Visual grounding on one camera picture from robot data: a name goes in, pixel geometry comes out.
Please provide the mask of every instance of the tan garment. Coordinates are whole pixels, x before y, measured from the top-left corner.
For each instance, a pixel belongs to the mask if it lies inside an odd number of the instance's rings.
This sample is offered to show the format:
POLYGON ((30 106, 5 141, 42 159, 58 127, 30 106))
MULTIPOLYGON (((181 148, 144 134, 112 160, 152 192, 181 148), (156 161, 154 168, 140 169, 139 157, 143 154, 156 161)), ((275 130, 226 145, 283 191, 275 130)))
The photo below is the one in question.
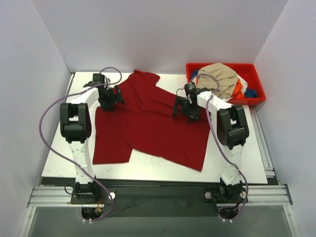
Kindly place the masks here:
MULTIPOLYGON (((230 67, 225 66, 221 63, 215 63, 201 68, 198 71, 198 74, 208 74, 215 77, 219 82, 219 91, 216 91, 214 94, 219 98, 229 98, 232 96, 232 93, 235 89, 238 75, 230 67)), ((208 88, 216 89, 217 83, 207 76, 198 77, 197 88, 208 88)))

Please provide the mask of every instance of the white panel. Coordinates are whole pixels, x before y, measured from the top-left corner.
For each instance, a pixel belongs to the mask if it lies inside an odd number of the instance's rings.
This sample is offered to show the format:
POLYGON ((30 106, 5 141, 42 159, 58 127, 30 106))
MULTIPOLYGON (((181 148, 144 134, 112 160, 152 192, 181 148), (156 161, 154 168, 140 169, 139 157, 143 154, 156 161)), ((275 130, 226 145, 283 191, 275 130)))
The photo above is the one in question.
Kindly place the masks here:
POLYGON ((287 0, 33 0, 72 72, 253 63, 287 0))
POLYGON ((255 61, 267 101, 259 118, 302 236, 316 236, 316 5, 290 0, 255 61))
MULTIPOLYGON (((1 1, 0 32, 0 236, 14 237, 47 156, 40 115, 65 93, 70 74, 30 0, 1 1)), ((54 112, 46 135, 56 128, 54 112)))

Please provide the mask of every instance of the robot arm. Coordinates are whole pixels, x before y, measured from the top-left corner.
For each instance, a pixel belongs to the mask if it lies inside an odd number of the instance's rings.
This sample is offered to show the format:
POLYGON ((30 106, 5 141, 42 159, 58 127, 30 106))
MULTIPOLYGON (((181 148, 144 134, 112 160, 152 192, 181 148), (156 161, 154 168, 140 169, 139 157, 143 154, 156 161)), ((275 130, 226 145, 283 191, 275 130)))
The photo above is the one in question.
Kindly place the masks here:
MULTIPOLYGON (((73 153, 73 158, 88 174, 95 177, 91 166, 88 142, 91 136, 92 127, 89 115, 89 108, 99 100, 104 111, 113 109, 113 105, 120 102, 124 104, 119 87, 109 86, 94 87, 97 84, 104 84, 105 76, 102 74, 93 74, 93 80, 83 87, 84 94, 78 96, 70 103, 60 105, 60 130, 61 135, 66 138, 69 147, 73 153)), ((83 171, 76 167, 75 193, 78 198, 96 200, 99 198, 98 186, 93 180, 87 177, 83 171)))
MULTIPOLYGON (((241 155, 243 145, 249 136, 248 124, 243 106, 232 105, 224 102, 207 88, 197 89, 194 82, 184 86, 186 98, 177 96, 173 110, 173 116, 178 112, 188 117, 188 121, 199 119, 200 107, 206 108, 206 102, 212 97, 208 104, 211 113, 211 124, 219 141, 219 146, 227 159, 241 166, 241 155)), ((219 202, 236 201, 240 199, 243 191, 241 175, 238 170, 223 159, 224 168, 220 179, 221 187, 215 195, 219 202)))

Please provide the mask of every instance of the red plastic tray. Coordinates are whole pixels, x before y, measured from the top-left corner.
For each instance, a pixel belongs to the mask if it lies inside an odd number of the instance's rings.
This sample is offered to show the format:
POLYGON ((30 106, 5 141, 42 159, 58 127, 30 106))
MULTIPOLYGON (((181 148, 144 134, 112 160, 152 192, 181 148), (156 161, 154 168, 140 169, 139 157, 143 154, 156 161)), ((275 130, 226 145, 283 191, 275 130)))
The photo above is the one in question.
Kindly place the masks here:
MULTIPOLYGON (((202 67, 213 63, 187 63, 187 78, 190 81, 190 75, 194 70, 199 70, 202 67)), ((266 100, 266 96, 263 92, 261 83, 259 81, 255 66, 250 63, 223 63, 226 66, 233 69, 238 75, 248 82, 248 88, 256 90, 259 98, 242 98, 242 99, 231 99, 228 102, 234 105, 259 105, 261 102, 266 100)))

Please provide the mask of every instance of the red t-shirt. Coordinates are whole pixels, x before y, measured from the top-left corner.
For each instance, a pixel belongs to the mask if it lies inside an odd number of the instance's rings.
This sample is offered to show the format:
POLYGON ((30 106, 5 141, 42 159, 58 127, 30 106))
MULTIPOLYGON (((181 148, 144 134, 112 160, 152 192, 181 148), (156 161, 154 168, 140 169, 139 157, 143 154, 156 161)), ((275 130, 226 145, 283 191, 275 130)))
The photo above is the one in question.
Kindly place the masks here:
POLYGON ((135 70, 119 85, 125 105, 116 104, 113 112, 97 108, 93 164, 128 162, 132 149, 137 149, 202 170, 208 122, 188 123, 180 113, 173 118, 176 97, 156 87, 158 80, 158 75, 135 70))

